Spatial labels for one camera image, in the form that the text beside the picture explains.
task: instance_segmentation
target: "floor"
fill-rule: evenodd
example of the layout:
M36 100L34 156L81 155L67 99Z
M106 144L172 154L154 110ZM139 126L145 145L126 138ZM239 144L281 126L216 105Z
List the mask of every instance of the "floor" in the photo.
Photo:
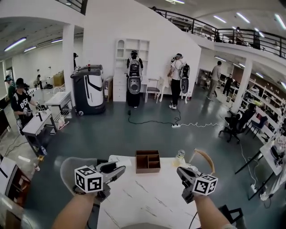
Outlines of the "floor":
M214 162L214 175L219 178L219 182L211 198L216 206L226 204L229 209L242 208L249 229L280 228L282 214L286 211L285 191L280 189L272 198L270 209L266 209L257 196L248 201L248 196L251 195L250 185L254 183L248 169L245 168L235 175L235 171L245 163L242 150L245 158L251 157L262 143L257 138L250 137L250 134L240 135L241 146L235 139L227 143L224 134L218 137L225 124L223 118L229 116L229 113L219 100L211 102L205 96L206 91L196 87L188 104L181 101L178 105L181 121L178 123L192 122L198 123L198 126L216 123L219 126L198 128L190 125L172 129L170 124L135 125L128 122L127 112L130 108L125 103L108 103L106 112L101 115L70 119L70 123L52 138L47 147L48 155L40 165L41 170L33 176L24 209L23 228L51 228L55 217L72 198L59 175L61 163L67 157L108 159L111 154L133 156L136 150L148 149L159 150L161 157L174 157L179 149L184 149L188 160L194 148L207 152ZM142 98L140 106L131 109L130 120L173 123L174 118L179 117L179 111L170 110L169 102L170 98L167 96L158 104L151 96L147 104L143 103ZM26 150L12 151L9 157L17 158L22 153L26 153ZM195 157L192 164L201 172L210 172L208 164L200 157ZM253 177L254 166L256 162L250 166ZM255 171L259 180L257 185L271 174L264 159L260 160ZM90 217L90 227L93 229L97 226L97 214L95 212Z

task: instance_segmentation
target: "cap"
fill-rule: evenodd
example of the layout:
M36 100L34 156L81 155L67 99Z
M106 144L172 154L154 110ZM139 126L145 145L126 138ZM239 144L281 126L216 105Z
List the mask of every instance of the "cap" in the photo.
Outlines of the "cap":
M12 80L12 77L10 75L7 75L4 82L11 81L11 80Z
M24 88L24 80L22 78L19 78L16 80L16 85L17 85L17 88Z

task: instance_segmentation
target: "column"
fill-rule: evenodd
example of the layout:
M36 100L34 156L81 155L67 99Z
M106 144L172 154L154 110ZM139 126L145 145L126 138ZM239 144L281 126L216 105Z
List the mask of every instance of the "column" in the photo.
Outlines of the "column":
M245 93L245 90L247 88L248 80L249 80L250 74L251 74L251 70L252 70L252 59L247 58L246 62L245 62L245 68L243 71L241 82L240 82L240 88L237 92L236 100L234 101L234 104L231 108L231 111L235 114L238 112L238 109L240 108L240 105L241 105L241 102L243 99L242 96Z
M75 98L73 94L71 74L73 73L73 40L74 40L74 25L63 26L63 74L66 91L71 92L72 105L75 105Z

